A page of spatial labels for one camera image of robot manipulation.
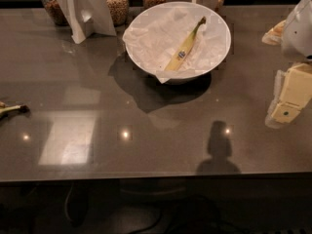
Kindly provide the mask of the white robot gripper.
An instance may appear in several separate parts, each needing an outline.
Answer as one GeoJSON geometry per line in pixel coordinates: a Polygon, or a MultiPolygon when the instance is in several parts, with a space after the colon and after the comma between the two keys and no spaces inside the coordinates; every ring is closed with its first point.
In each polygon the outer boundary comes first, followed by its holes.
{"type": "Polygon", "coordinates": [[[286,72],[278,70],[274,98],[265,118],[265,125],[279,129],[290,124],[312,99],[312,0],[300,0],[284,20],[263,36],[264,44],[282,43],[283,55],[295,63],[286,72]]]}

